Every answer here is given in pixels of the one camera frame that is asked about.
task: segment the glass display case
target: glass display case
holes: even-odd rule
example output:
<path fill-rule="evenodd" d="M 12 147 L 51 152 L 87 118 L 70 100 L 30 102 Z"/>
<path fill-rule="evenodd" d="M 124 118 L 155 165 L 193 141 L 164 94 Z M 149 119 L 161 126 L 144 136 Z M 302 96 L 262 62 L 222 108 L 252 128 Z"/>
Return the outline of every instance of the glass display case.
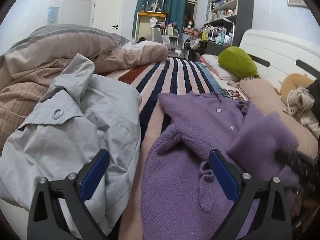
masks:
<path fill-rule="evenodd" d="M 162 13 L 165 0 L 148 0 L 147 12 Z"/>

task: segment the blue poster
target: blue poster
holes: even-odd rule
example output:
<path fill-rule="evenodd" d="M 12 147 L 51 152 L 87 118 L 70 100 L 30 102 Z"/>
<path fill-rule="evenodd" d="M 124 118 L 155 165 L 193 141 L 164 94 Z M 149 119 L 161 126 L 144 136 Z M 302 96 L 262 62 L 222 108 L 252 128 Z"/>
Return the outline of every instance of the blue poster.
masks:
<path fill-rule="evenodd" d="M 48 22 L 47 24 L 57 24 L 58 23 L 58 14 L 59 14 L 59 8 L 60 7 L 49 7 L 49 15 L 48 15 Z"/>

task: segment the striped blanket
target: striped blanket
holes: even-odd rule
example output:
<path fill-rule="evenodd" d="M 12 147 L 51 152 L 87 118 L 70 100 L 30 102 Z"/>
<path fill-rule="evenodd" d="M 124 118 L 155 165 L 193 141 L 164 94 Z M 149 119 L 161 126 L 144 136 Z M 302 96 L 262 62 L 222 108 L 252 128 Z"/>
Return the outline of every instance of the striped blanket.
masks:
<path fill-rule="evenodd" d="M 131 84 L 142 95 L 140 157 L 131 197 L 122 215 L 119 231 L 120 240 L 142 240 L 140 200 L 144 164 L 151 146 L 170 124 L 170 117 L 164 113 L 159 104 L 158 94 L 184 95 L 192 91 L 194 93 L 216 92 L 233 99 L 244 99 L 244 96 L 239 90 L 228 86 L 225 81 L 219 80 L 202 63 L 176 58 L 139 66 L 131 70 L 115 71 L 108 77 Z"/>

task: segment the window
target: window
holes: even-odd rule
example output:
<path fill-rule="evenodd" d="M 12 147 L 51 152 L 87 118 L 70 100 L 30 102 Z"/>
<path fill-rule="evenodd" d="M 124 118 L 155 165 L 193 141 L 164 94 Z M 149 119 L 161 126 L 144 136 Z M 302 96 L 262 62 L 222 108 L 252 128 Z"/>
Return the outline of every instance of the window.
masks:
<path fill-rule="evenodd" d="M 194 21 L 196 21 L 197 4 L 198 4 L 198 0 L 186 0 L 184 21 L 186 21 L 187 18 L 192 18 Z"/>

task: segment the white door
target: white door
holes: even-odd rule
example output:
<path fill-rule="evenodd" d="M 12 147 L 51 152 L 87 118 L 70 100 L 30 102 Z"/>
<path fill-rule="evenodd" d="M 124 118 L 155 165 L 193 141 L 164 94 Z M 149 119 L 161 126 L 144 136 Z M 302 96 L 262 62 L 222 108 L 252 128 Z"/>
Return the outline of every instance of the white door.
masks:
<path fill-rule="evenodd" d="M 120 33 L 123 0 L 94 0 L 91 27 L 108 33 Z"/>

